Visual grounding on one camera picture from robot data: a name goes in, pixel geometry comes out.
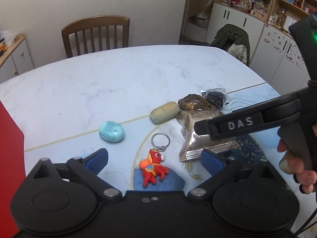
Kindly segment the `person's right hand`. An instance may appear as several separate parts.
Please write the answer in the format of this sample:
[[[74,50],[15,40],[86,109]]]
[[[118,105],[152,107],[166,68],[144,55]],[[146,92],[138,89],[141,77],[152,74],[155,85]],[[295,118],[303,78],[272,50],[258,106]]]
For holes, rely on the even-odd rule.
[[[299,123],[282,126],[278,130],[280,141],[277,152],[284,153],[279,166],[287,174],[294,175],[304,194],[316,191],[316,125],[307,131]]]

